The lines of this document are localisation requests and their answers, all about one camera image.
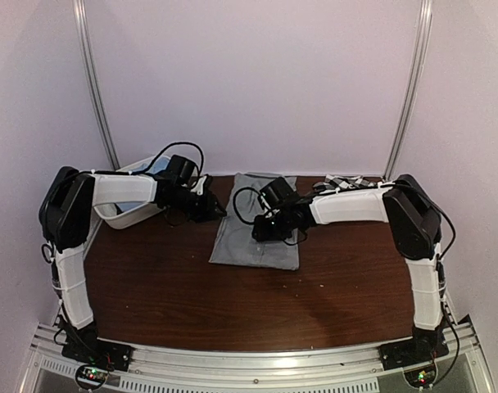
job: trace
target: wooden table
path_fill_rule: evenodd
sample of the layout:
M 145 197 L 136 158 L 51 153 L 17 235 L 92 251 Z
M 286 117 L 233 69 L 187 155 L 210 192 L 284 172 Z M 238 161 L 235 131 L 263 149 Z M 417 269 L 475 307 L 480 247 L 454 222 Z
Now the wooden table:
M 299 178 L 300 193 L 318 178 Z M 226 205 L 233 177 L 212 190 Z M 100 336 L 190 350 L 298 350 L 411 334 L 409 272 L 388 225 L 310 229 L 296 272 L 209 264 L 218 222 L 103 224 L 85 261 Z

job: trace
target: gray cloth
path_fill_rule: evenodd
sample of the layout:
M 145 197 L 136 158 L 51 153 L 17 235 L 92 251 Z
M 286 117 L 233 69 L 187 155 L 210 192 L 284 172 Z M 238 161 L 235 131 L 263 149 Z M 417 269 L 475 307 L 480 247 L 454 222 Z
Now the gray cloth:
M 212 264 L 235 264 L 259 268 L 276 268 L 298 270 L 298 246 L 288 246 L 284 242 L 256 242 L 252 236 L 252 225 L 246 225 L 234 213 L 233 196 L 242 187 L 262 189 L 278 175 L 272 174 L 236 174 L 234 187 L 227 205 L 227 217 L 222 219 L 215 248 L 209 262 Z M 286 177 L 291 187 L 296 188 L 296 177 Z M 240 215 L 252 221 L 256 215 L 263 213 L 255 192 L 241 192 L 237 197 L 237 208 Z M 297 231 L 287 240 L 297 242 Z

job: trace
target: metal rail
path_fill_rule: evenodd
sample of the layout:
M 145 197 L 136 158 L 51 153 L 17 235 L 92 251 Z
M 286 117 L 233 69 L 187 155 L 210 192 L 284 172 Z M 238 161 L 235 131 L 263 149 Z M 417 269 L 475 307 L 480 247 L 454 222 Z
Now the metal rail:
M 111 131 L 109 130 L 109 124 L 107 123 L 102 95 L 100 94 L 100 87 L 98 85 L 93 50 L 91 48 L 88 32 L 87 16 L 85 14 L 85 1 L 74 0 L 73 4 L 75 8 L 79 44 L 82 51 L 82 58 L 84 59 L 85 76 L 87 77 L 88 90 L 91 96 L 91 102 L 93 103 L 94 115 L 96 116 L 98 128 L 100 129 L 107 159 L 109 160 L 112 169 L 117 170 L 120 168 L 120 162 L 118 161 L 115 145 L 112 142 Z
M 422 0 L 420 7 L 419 25 L 417 27 L 416 41 L 414 45 L 413 62 L 410 70 L 410 80 L 405 92 L 404 105 L 398 127 L 396 129 L 395 140 L 393 141 L 389 160 L 387 161 L 386 170 L 383 177 L 391 179 L 395 169 L 402 143 L 404 142 L 405 133 L 407 132 L 414 102 L 416 100 L 416 91 L 422 74 L 423 63 L 428 51 L 429 35 L 431 33 L 432 23 L 432 0 Z
M 458 325 L 456 331 L 460 337 L 460 353 L 479 349 L 477 335 L 470 323 Z M 35 356 L 29 363 L 29 369 L 32 372 L 33 367 L 44 368 L 72 377 L 77 363 L 61 357 L 61 347 L 53 341 L 56 332 L 55 327 L 38 326 L 31 344 Z M 450 354 L 441 361 L 453 357 L 456 350 L 452 331 L 446 329 L 444 334 Z M 60 334 L 57 340 L 63 342 L 65 334 Z M 375 386 L 376 378 L 401 372 L 400 369 L 383 371 L 378 353 L 381 344 L 261 353 L 173 350 L 132 344 L 134 350 L 129 371 L 114 372 L 106 386 L 121 391 L 151 389 L 151 392 L 156 392 L 158 387 L 165 387 L 174 389 L 174 392 L 195 393 L 241 390 L 262 393 L 306 390 L 314 393 L 338 384 L 345 387 L 372 383 L 371 386 Z M 27 379 L 28 383 L 36 381 L 32 375 Z M 140 386 L 140 390 L 131 387 L 134 384 Z

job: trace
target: white backdrop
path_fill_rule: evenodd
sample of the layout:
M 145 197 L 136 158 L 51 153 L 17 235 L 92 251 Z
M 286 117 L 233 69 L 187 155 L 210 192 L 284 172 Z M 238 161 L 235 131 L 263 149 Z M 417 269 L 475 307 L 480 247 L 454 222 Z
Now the white backdrop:
M 191 140 L 211 173 L 381 174 L 420 1 L 87 2 L 120 163 Z

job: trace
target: robotic arm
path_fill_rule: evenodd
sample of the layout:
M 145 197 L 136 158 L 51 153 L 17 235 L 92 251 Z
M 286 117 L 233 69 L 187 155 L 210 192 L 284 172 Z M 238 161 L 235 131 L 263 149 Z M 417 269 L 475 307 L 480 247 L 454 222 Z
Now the robotic arm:
M 52 266 L 55 291 L 66 318 L 65 357 L 107 368 L 126 370 L 130 347 L 97 339 L 93 311 L 88 303 L 84 275 L 84 243 L 94 206 L 121 202 L 149 202 L 175 208 L 197 223 L 224 217 L 226 212 L 209 190 L 212 177 L 201 176 L 189 185 L 196 165 L 172 156 L 167 168 L 157 174 L 90 171 L 63 167 L 50 187 L 39 211 L 46 255 Z
M 410 271 L 414 328 L 410 340 L 381 346 L 384 369 L 428 361 L 434 364 L 436 357 L 448 354 L 442 335 L 446 282 L 441 263 L 441 213 L 412 176 L 401 175 L 395 182 L 379 183 L 377 187 L 323 191 L 304 197 L 284 178 L 277 178 L 257 192 L 265 211 L 253 222 L 252 236 L 258 242 L 285 241 L 295 229 L 307 236 L 308 228 L 320 224 L 389 223 L 396 249 Z M 434 374 L 416 375 L 419 377 L 408 382 L 426 387 L 434 381 L 436 370 Z

